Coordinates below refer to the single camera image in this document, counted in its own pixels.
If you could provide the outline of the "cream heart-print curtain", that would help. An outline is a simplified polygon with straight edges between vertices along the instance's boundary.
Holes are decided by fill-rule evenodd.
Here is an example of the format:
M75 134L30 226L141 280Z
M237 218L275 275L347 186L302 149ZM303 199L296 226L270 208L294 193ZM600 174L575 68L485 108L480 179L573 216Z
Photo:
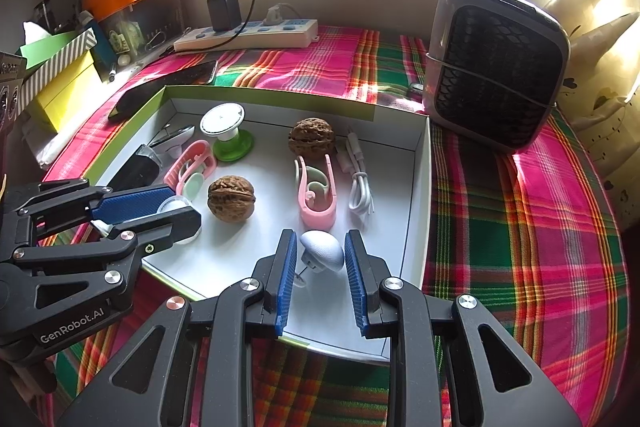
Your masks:
M550 0L544 9L570 38L556 101L629 229L639 222L639 0Z

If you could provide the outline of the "black rectangular case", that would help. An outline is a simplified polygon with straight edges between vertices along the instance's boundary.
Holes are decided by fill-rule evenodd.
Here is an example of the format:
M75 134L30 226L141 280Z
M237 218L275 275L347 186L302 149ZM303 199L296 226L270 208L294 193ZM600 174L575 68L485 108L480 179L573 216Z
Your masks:
M160 175L160 167L162 162L157 153L151 147L142 144L119 168L107 185L113 191L152 185Z

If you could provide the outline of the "striped grey white box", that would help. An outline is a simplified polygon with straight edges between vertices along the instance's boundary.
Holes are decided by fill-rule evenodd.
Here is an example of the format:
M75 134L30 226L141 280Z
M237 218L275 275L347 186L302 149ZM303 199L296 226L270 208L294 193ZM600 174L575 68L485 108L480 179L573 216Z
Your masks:
M91 28L88 28L53 54L23 82L17 99L17 113L21 114L50 81L95 45L96 35Z

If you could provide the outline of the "yellow box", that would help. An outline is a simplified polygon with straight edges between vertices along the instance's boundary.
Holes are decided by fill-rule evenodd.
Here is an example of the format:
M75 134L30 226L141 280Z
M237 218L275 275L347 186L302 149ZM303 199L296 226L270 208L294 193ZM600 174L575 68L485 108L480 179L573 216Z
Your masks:
M102 80L90 51L70 63L40 91L27 112L47 128L58 132L102 91Z

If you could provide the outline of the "small silver cylinder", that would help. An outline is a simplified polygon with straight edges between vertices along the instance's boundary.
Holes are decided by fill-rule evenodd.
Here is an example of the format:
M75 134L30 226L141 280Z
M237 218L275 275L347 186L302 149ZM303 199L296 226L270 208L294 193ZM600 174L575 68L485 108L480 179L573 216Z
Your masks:
M420 100L423 96L424 86L420 82L413 82L409 84L408 95L410 98L415 98L416 100Z

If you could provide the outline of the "black charger adapter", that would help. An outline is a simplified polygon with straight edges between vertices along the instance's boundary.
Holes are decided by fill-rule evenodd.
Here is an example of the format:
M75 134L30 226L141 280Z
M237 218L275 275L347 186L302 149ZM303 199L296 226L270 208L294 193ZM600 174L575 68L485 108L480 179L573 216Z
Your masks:
M229 31L242 23L239 0L207 0L207 9L215 32Z

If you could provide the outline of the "white egg-shaped keychain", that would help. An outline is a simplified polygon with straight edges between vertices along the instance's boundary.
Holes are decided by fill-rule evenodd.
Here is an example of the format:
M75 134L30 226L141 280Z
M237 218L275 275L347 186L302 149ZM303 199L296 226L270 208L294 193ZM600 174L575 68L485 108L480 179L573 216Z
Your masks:
M321 273L329 270L340 272L344 265L344 251L338 240L325 231L310 230L300 238L304 247L300 261L303 269L294 275L294 285L305 287L307 285L304 275L309 273Z

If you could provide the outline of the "green white cardboard tray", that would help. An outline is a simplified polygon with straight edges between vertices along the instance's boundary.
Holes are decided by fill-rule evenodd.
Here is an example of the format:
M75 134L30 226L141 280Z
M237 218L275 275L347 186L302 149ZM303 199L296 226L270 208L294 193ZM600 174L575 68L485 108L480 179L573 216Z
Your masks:
M348 208L349 177L338 172L333 235L342 239L359 230L369 253L383 258L390 273L413 285L422 283L432 173L430 122L422 114L293 92L168 87L115 133L91 163L88 179L107 183L140 145L164 129L197 126L209 109L224 102L244 107L243 126L255 143L245 158L219 165L216 173L244 176L253 184L254 213L240 225L227 225L208 210L205 195L198 194L194 206L202 217L200 234L189 244L145 258L146 271L192 299L214 297L247 277L259 258L271 255L283 230L303 232L288 132L297 121L317 116L338 135L356 133L374 199L368 217L355 216Z

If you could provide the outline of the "brown walnut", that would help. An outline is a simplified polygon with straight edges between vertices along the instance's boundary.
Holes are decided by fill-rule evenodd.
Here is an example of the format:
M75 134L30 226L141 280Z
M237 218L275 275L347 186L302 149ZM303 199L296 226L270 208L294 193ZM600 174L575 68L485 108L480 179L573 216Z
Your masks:
M247 220L254 212L255 202L254 186L242 176L221 176L207 190L208 209L226 223Z
M321 159L333 150L335 133L324 119L309 117L297 121L288 134L288 148L306 160Z

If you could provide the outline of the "white green thread spool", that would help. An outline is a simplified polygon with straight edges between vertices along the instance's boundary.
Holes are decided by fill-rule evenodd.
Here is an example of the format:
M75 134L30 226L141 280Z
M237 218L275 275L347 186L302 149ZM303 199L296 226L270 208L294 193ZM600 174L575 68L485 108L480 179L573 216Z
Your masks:
M222 103L209 109L201 118L200 130L213 138L213 154L222 162L235 162L253 148L254 136L241 128L244 107L238 103Z

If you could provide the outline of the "green box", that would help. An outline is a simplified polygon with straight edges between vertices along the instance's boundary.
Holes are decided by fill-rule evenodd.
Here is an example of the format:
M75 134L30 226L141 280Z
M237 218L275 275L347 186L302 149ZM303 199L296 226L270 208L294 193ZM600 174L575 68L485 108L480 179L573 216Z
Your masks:
M26 58L26 69L31 70L38 68L76 37L76 31L67 31L62 32L62 34L43 37L29 44L24 44L24 46L20 47L20 51L22 57Z

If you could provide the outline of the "white power strip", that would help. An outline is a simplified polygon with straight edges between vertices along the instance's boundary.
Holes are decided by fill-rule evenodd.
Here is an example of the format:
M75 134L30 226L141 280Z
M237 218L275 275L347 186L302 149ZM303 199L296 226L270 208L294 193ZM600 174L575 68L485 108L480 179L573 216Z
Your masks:
M318 39L318 20L284 20L277 25L248 22L244 29L214 31L211 27L194 28L174 43L174 50L208 52L248 49L303 49Z

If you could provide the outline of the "grey black desk heater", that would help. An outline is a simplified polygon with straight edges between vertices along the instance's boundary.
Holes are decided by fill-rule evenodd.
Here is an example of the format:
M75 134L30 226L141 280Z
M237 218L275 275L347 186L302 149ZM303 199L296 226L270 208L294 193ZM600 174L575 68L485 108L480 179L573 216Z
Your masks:
M537 138L570 58L562 26L526 0L438 0L423 103L442 126L510 153Z

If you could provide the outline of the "white plug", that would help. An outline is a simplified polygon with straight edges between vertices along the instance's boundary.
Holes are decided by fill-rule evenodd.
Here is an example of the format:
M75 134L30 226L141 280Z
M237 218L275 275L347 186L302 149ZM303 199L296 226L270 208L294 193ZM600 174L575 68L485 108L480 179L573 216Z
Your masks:
M280 5L270 6L264 19L265 26L277 26L283 22Z

